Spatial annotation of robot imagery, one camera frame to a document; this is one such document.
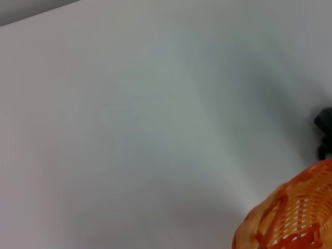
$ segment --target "white wall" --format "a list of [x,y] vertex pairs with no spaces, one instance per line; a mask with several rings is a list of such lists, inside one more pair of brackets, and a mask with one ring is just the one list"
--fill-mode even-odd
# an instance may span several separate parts
[[230,248],[315,161],[314,2],[82,0],[2,27],[2,248]]

